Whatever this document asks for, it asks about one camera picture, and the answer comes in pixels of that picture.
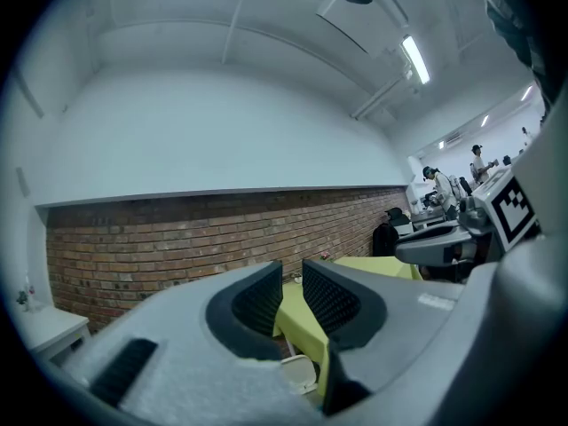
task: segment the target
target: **small plant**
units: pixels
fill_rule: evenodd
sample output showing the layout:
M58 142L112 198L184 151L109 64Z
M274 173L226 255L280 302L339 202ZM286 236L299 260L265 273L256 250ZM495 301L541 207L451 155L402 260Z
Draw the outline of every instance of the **small plant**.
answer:
M18 304L26 304L28 302L28 294L21 290L18 293L18 299L16 300L16 302L18 302Z
M331 254L329 254L327 251L323 251L321 254L319 254L319 260L323 260L325 262L334 261L333 257L331 257Z

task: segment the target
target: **black slot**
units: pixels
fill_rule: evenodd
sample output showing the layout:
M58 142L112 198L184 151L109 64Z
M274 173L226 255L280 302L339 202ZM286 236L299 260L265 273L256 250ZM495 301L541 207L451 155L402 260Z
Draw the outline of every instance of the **black slot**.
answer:
M147 339L128 342L91 386L91 393L117 407L154 353L157 343Z

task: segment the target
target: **person wearing black cap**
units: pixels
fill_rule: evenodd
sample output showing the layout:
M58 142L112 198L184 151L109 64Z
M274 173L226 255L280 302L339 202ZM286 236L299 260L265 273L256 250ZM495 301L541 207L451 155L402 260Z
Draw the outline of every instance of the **person wearing black cap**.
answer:
M485 163L481 159L482 148L483 146L478 145L474 145L471 148L471 151L475 155L475 158L473 158L473 168L477 172L477 178L474 178L474 180L476 180L480 185L482 185L489 179L489 174L487 173L487 171L494 166L492 162L485 166Z
M422 169L422 174L424 175L424 179L427 178L428 180L434 180L436 182L436 189L438 191L438 194L436 194L436 202L444 209L447 220L454 221L457 219L458 200L454 196L449 178L438 169L433 169L430 166L426 166Z

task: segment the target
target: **black bag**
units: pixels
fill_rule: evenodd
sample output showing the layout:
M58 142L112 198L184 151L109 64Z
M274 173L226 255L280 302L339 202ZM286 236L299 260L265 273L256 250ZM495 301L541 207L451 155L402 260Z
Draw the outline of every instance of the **black bag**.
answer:
M373 232L373 257L394 256L398 232L392 225L381 224Z

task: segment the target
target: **fluorescent tube light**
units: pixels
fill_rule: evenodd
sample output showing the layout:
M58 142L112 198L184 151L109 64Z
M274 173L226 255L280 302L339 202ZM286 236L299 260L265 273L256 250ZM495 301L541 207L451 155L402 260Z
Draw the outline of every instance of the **fluorescent tube light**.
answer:
M430 75L428 74L428 69L426 69L422 55L420 54L420 51L418 50L418 47L416 46L416 43L411 36L407 36L405 38L405 40L402 42L402 48L404 49L408 58L410 58L410 61L412 61L422 83L429 82Z
M533 89L532 85L528 89L526 89L526 92L521 98L521 101L525 101L526 97L529 96L529 93L531 92L532 89Z

